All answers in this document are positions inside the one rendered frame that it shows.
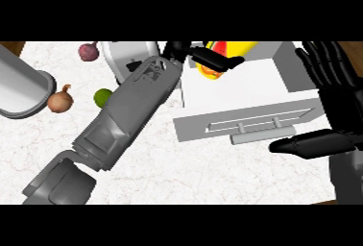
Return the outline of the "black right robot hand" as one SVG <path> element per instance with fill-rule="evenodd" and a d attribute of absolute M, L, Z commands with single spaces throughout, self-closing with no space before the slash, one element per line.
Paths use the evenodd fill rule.
<path fill-rule="evenodd" d="M 273 153 L 308 160 L 363 149 L 363 78 L 336 41 L 304 41 L 295 50 L 315 85 L 330 128 L 283 138 Z"/>

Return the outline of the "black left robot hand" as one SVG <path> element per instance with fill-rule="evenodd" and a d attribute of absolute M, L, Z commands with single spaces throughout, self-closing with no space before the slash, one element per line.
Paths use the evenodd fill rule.
<path fill-rule="evenodd" d="M 190 41 L 168 41 L 162 57 L 174 64 L 183 64 L 187 57 L 217 72 L 225 72 L 245 62 L 242 56 L 224 57 L 205 47 L 193 47 Z"/>

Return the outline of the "white open drawer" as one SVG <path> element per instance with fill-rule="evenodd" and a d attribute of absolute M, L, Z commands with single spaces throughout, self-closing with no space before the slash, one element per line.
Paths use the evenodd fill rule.
<path fill-rule="evenodd" d="M 186 112 L 214 112 L 317 97 L 295 49 L 299 41 L 256 41 L 243 55 L 245 62 L 217 80 L 205 78 L 193 61 L 181 77 Z"/>

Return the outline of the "grey drawer front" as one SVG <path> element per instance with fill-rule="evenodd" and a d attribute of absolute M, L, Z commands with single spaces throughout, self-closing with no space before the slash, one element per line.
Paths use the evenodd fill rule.
<path fill-rule="evenodd" d="M 172 118 L 177 139 L 180 142 L 219 135 L 239 133 L 237 123 L 245 131 L 262 131 L 273 128 L 273 118 L 277 117 L 281 126 L 293 126 L 309 122 L 323 114 L 317 98 L 264 105 L 246 109 L 188 113 Z"/>

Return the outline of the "purple onion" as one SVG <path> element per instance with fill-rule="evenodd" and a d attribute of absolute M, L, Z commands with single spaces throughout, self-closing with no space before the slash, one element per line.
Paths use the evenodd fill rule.
<path fill-rule="evenodd" d="M 96 41 L 79 46 L 78 55 L 84 62 L 93 62 L 97 59 L 98 50 L 96 48 Z"/>

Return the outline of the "green lime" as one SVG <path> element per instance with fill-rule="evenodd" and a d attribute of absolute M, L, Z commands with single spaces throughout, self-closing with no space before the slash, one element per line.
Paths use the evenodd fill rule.
<path fill-rule="evenodd" d="M 96 103 L 96 105 L 103 108 L 107 99 L 112 95 L 112 91 L 107 88 L 101 88 L 93 95 L 93 101 Z"/>

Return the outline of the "brown onion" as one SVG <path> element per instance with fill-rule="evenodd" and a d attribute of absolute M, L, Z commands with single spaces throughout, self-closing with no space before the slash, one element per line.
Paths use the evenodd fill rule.
<path fill-rule="evenodd" d="M 70 88 L 70 85 L 66 84 L 62 87 L 62 90 L 54 93 L 47 102 L 47 106 L 51 112 L 54 113 L 63 113 L 70 109 L 70 106 L 73 104 L 72 96 L 67 93 L 67 89 Z"/>

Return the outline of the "grey rounded appliance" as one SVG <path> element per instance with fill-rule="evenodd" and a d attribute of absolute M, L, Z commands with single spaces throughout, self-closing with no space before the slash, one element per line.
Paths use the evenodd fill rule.
<path fill-rule="evenodd" d="M 10 119 L 32 116 L 54 94 L 51 74 L 35 70 L 0 44 L 0 115 Z"/>

